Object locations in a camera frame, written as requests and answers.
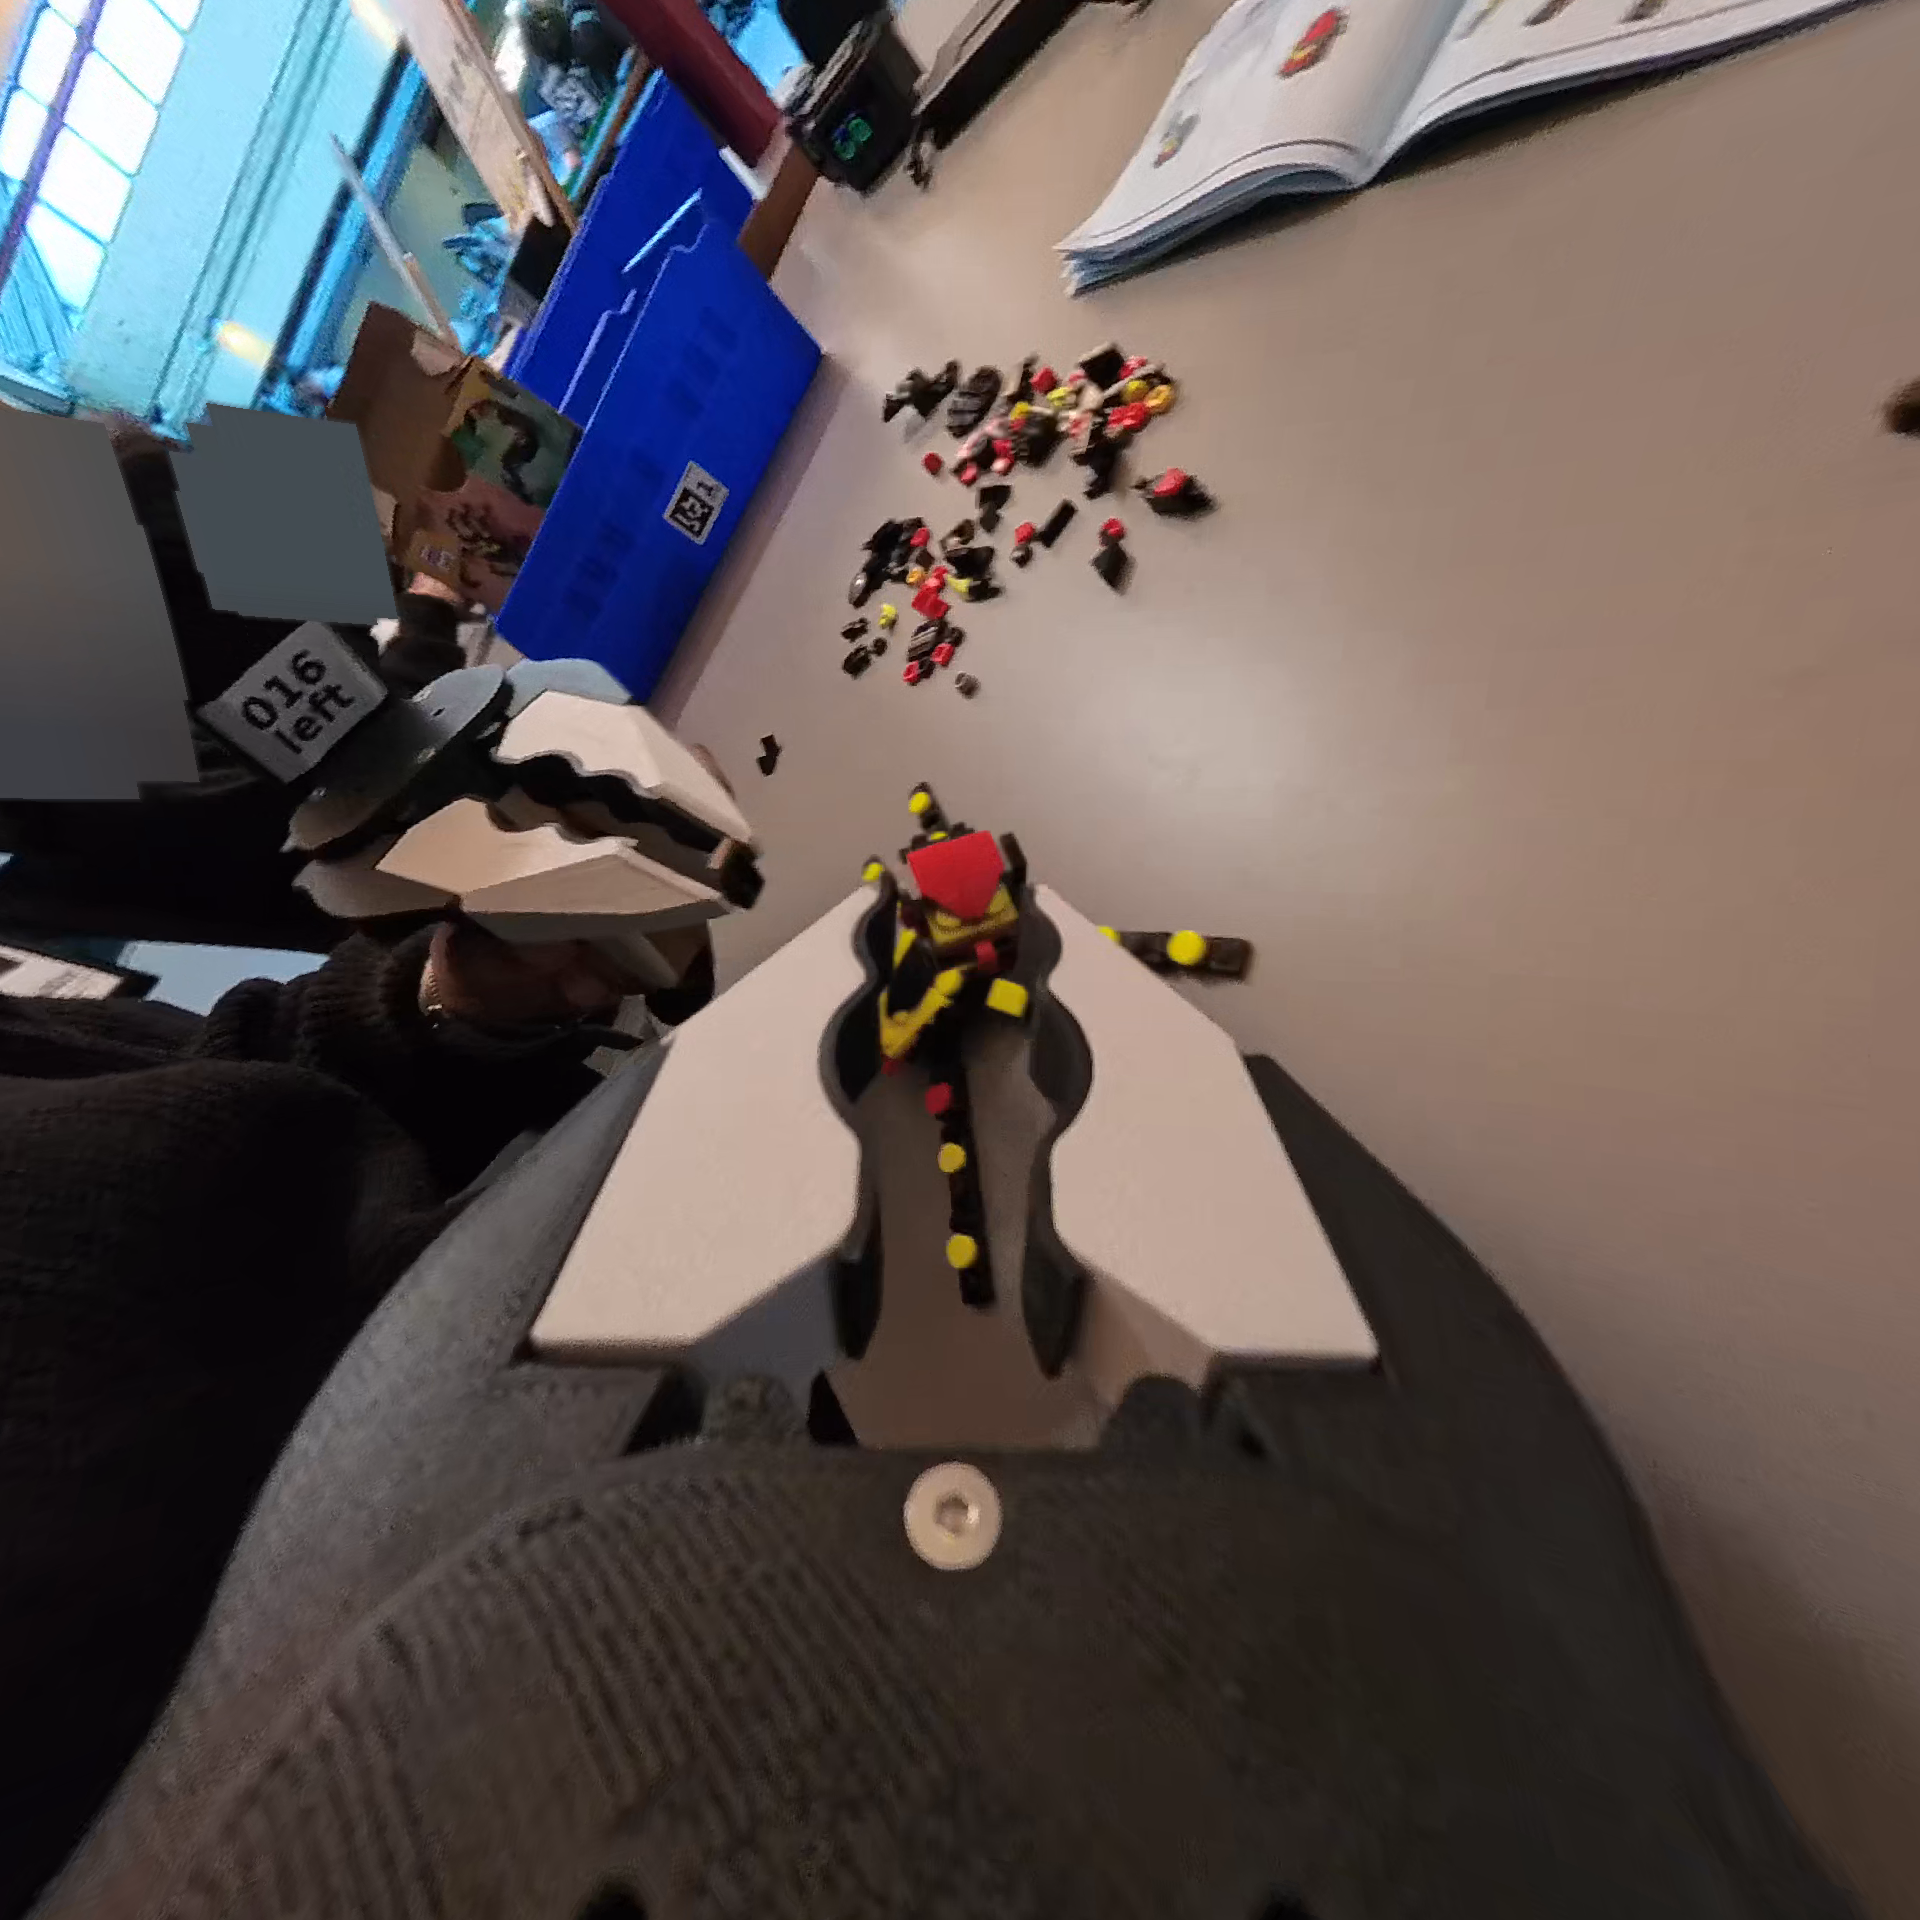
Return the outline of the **person's left forearm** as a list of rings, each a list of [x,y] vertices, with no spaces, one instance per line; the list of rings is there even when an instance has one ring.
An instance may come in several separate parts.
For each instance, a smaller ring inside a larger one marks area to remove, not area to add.
[[[397,944],[355,936],[307,976],[230,990],[184,1057],[284,1069],[346,1088],[423,1153],[439,1184],[467,1186],[588,1094],[588,1058],[612,1023],[507,1031],[428,1023],[415,993],[436,928]]]

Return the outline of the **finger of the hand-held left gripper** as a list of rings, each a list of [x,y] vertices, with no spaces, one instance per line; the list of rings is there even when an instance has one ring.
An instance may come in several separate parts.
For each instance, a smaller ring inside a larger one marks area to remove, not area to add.
[[[502,793],[494,818],[557,827],[642,858],[756,858],[762,847],[717,773],[644,707],[542,691],[494,751]]]
[[[707,858],[506,827],[479,800],[454,800],[355,853],[312,855],[294,886],[335,921],[446,911],[511,944],[639,944],[736,912]]]

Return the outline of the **lego instruction booklet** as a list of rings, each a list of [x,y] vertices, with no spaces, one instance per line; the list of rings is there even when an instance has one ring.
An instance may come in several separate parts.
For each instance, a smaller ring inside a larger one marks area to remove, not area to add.
[[[1083,296],[1283,197],[1363,191],[1454,121],[1698,65],[1850,3],[1239,3],[1056,248]]]

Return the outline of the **black flat device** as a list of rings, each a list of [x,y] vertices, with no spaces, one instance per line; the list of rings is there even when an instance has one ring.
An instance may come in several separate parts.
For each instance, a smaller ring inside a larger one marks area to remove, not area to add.
[[[979,3],[934,54],[916,93],[915,160],[948,145],[1056,38],[1083,3]]]

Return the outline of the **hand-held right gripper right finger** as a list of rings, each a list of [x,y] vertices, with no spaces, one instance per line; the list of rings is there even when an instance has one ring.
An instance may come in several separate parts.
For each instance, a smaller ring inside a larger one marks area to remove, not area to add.
[[[1024,1218],[1044,1379],[1115,1409],[1146,1379],[1366,1373],[1378,1339],[1230,1034],[1053,888],[1031,896]]]

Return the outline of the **pile of loose lego pieces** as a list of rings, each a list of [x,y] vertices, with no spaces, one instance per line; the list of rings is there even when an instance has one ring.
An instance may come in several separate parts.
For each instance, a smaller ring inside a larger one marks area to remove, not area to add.
[[[968,623],[1037,562],[1068,555],[1104,592],[1126,592],[1140,527],[1218,511],[1196,469],[1142,461],[1182,397],[1165,360],[1115,344],[1060,367],[1032,352],[1008,370],[954,360],[906,370],[879,418],[928,431],[916,461],[943,488],[943,511],[895,513],[863,535],[834,635],[842,675],[888,671],[908,689],[948,682],[973,701]]]

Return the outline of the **blue plastic bin with tag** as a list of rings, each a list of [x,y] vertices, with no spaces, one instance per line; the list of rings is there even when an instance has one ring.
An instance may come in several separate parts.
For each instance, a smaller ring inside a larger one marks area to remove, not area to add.
[[[648,701],[823,352],[688,202],[642,248],[581,376],[595,408],[495,614],[526,659],[589,662]]]

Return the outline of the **person's left hand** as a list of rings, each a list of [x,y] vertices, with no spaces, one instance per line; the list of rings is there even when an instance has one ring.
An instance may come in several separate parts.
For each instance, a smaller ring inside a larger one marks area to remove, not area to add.
[[[495,1031],[611,1025],[632,999],[664,1025],[677,1025],[714,998],[714,937],[707,928],[686,928],[667,934],[655,951],[667,969],[663,986],[648,986],[628,960],[595,944],[510,944],[479,926],[453,921],[432,936],[415,1001],[432,1025]]]

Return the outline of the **cardboard lego box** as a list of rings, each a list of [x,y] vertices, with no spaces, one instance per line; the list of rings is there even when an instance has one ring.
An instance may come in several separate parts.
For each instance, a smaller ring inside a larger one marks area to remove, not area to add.
[[[581,427],[387,304],[364,314],[326,418],[358,439],[391,561],[499,616]]]

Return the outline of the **black charging case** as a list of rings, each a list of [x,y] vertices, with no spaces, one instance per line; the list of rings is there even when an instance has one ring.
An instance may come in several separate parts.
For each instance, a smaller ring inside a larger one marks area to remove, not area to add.
[[[918,113],[922,65],[877,10],[806,74],[783,126],[821,178],[863,195],[906,157]]]

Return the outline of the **red yellow black lego model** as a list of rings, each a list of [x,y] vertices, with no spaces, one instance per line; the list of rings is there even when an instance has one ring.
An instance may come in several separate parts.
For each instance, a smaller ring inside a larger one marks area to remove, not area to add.
[[[903,858],[891,969],[879,1011],[888,1025],[928,1025],[964,993],[1018,973],[1024,863],[992,832],[936,830]]]

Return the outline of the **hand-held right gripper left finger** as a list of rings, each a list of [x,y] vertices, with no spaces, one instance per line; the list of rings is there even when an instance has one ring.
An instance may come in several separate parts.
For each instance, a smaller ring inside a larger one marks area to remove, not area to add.
[[[755,1376],[805,1398],[845,1339],[861,1151],[831,1039],[872,986],[868,881],[663,1045],[532,1326],[538,1358]]]

